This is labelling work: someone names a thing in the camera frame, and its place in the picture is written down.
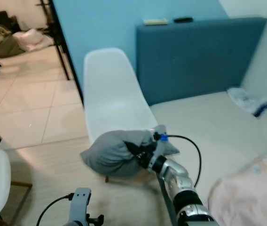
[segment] teal upholstered headboard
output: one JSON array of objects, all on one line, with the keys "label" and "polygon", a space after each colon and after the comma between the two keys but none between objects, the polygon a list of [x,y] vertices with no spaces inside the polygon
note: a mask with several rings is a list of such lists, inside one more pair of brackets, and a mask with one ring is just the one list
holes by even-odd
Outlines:
[{"label": "teal upholstered headboard", "polygon": [[137,76],[149,105],[239,86],[267,19],[137,28]]}]

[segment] white mattress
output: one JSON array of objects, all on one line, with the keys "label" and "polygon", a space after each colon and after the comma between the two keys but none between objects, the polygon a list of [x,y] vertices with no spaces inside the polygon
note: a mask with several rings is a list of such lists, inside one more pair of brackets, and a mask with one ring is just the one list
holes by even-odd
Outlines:
[{"label": "white mattress", "polygon": [[[267,151],[267,112],[260,119],[237,107],[226,92],[157,104],[151,110],[168,134],[191,138],[203,156],[197,191],[206,200],[218,178],[233,173]],[[197,176],[198,155],[188,141],[170,140],[180,150],[178,163]]]}]

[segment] black wire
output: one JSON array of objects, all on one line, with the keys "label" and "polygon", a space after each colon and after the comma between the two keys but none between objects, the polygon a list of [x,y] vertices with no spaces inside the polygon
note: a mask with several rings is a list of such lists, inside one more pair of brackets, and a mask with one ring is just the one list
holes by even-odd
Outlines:
[{"label": "black wire", "polygon": [[197,186],[198,182],[199,182],[199,179],[200,179],[200,174],[201,174],[201,167],[202,167],[202,157],[201,157],[201,153],[200,153],[200,150],[198,148],[198,146],[194,143],[193,140],[187,138],[187,137],[183,137],[183,136],[179,136],[179,135],[168,135],[168,137],[177,137],[177,138],[182,138],[182,139],[185,139],[189,142],[191,142],[194,147],[196,148],[197,152],[198,152],[198,157],[199,157],[199,167],[198,167],[198,174],[197,174],[197,179],[194,183],[194,187]]},{"label": "black wire", "polygon": [[54,200],[53,202],[51,202],[49,205],[47,205],[47,207],[46,207],[46,208],[42,211],[42,213],[40,214],[39,219],[38,219],[38,221],[37,221],[37,223],[36,223],[36,226],[39,226],[39,223],[40,223],[40,221],[41,221],[43,215],[45,214],[45,212],[46,212],[46,211],[47,211],[47,210],[48,210],[54,203],[56,203],[56,202],[58,202],[58,201],[60,201],[60,200],[62,200],[62,199],[69,199],[69,200],[72,200],[73,195],[74,195],[74,193],[71,193],[71,194],[69,194],[69,195],[60,197],[60,198]]}]

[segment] gray fabric pouch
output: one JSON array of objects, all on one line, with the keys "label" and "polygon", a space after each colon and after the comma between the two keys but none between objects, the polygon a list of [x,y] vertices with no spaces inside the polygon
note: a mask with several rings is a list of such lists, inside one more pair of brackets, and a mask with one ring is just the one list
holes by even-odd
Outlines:
[{"label": "gray fabric pouch", "polygon": [[[93,171],[113,178],[128,178],[136,175],[142,167],[128,151],[124,142],[137,146],[152,142],[150,131],[111,131],[98,137],[92,146],[82,152],[82,161]],[[170,143],[165,143],[164,155],[179,153]]]}]

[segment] chair backrest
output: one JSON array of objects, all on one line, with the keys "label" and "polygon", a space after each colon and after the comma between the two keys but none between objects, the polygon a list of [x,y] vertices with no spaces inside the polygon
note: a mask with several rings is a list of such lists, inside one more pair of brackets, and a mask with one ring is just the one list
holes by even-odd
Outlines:
[{"label": "chair backrest", "polygon": [[86,55],[84,104],[91,142],[108,131],[150,129],[157,125],[127,56],[117,48]]}]

